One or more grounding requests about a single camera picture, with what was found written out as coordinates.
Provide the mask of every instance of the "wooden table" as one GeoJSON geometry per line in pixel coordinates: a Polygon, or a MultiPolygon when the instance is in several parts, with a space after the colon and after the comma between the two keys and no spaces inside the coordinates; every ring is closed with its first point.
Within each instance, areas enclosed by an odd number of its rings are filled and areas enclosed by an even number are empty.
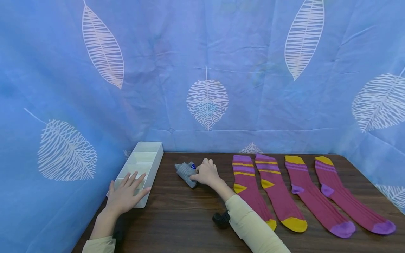
{"type": "MultiPolygon", "coordinates": [[[[228,153],[165,153],[160,164],[152,191],[144,209],[132,209],[121,217],[125,224],[125,239],[116,252],[250,252],[231,228],[218,229],[212,222],[215,212],[224,212],[225,205],[209,187],[200,185],[190,189],[176,174],[174,164],[193,161],[200,164],[203,158],[211,158],[217,165],[219,175],[232,187],[232,156],[228,153]]],[[[270,155],[277,159],[287,188],[291,189],[290,178],[284,166],[284,155],[270,155]]],[[[299,155],[308,166],[312,181],[319,186],[314,170],[315,155],[299,155]]],[[[338,238],[329,233],[315,219],[298,196],[293,195],[308,222],[308,229],[302,234],[292,232],[277,221],[276,234],[291,252],[405,252],[405,216],[386,199],[349,161],[339,155],[326,155],[339,173],[343,184],[362,203],[394,222],[397,230],[390,236],[379,236],[368,232],[356,223],[356,232],[349,239],[338,238]]],[[[270,211],[274,213],[266,192],[258,187],[270,211]]],[[[81,252],[90,237],[94,220],[74,249],[81,252]]]]}

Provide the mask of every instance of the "gray sock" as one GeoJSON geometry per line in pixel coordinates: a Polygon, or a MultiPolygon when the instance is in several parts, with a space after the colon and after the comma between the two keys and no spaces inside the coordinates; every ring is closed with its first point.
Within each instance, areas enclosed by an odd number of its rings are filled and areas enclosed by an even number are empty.
{"type": "Polygon", "coordinates": [[[175,168],[177,170],[177,175],[179,175],[188,184],[188,186],[194,188],[197,184],[197,181],[191,180],[190,176],[197,174],[197,172],[191,168],[192,164],[192,162],[190,162],[189,164],[185,162],[182,164],[175,164],[175,168]]]}

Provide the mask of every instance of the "maroon sock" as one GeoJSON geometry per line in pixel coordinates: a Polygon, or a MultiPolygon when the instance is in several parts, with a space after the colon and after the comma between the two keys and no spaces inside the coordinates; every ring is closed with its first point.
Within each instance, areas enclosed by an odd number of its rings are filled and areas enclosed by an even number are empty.
{"type": "Polygon", "coordinates": [[[356,227],[312,183],[307,166],[302,158],[286,155],[286,168],[291,179],[291,192],[301,198],[316,219],[329,232],[341,238],[349,238],[356,230],[356,227]]]}
{"type": "Polygon", "coordinates": [[[247,155],[234,155],[232,161],[235,176],[234,191],[267,223],[274,231],[276,220],[271,215],[266,202],[259,192],[252,159],[247,155]]]}
{"type": "Polygon", "coordinates": [[[320,156],[315,158],[315,170],[322,185],[321,192],[332,199],[355,222],[376,234],[391,234],[395,224],[358,201],[340,180],[332,161],[320,156]]]}
{"type": "Polygon", "coordinates": [[[308,224],[287,190],[277,160],[256,154],[255,162],[260,172],[262,187],[267,192],[281,223],[294,232],[302,233],[307,230],[308,224]]]}

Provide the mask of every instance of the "blue fabric backdrop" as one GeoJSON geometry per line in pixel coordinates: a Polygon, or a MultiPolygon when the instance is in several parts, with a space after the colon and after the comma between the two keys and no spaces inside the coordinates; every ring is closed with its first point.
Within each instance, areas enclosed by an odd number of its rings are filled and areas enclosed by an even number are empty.
{"type": "Polygon", "coordinates": [[[405,1],[0,6],[1,252],[70,252],[139,140],[337,153],[405,211],[405,1]]]}

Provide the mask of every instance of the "beige sleeve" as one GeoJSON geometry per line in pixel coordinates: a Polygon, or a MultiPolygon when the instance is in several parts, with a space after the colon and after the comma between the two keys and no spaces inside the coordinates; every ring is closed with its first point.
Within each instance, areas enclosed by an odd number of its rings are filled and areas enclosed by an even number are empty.
{"type": "Polygon", "coordinates": [[[239,195],[226,203],[230,225],[253,253],[290,253],[274,231],[239,195]]]}
{"type": "Polygon", "coordinates": [[[88,240],[82,253],[114,253],[115,239],[112,236],[88,240]]]}

